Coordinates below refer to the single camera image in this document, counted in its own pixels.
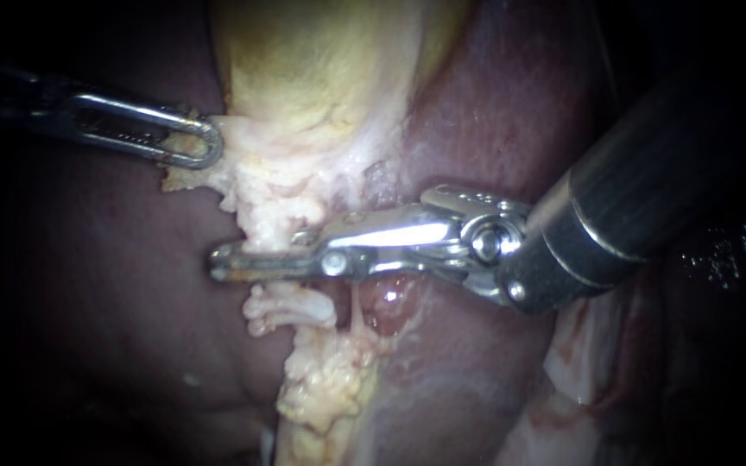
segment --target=metal pivot screw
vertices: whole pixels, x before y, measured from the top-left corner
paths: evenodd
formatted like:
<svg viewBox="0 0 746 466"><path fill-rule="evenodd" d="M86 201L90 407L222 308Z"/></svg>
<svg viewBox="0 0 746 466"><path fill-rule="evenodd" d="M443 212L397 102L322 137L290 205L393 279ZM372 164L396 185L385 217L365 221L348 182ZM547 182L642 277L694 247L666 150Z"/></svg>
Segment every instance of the metal pivot screw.
<svg viewBox="0 0 746 466"><path fill-rule="evenodd" d="M509 283L509 296L514 301L522 301L526 298L526 288L519 281Z"/></svg>
<svg viewBox="0 0 746 466"><path fill-rule="evenodd" d="M479 231L474 239L471 240L471 246L477 257L481 261L493 262L500 254L500 241L502 238L493 229Z"/></svg>
<svg viewBox="0 0 746 466"><path fill-rule="evenodd" d="M341 275L347 269L347 256L340 251L330 251L321 258L321 268L331 277Z"/></svg>

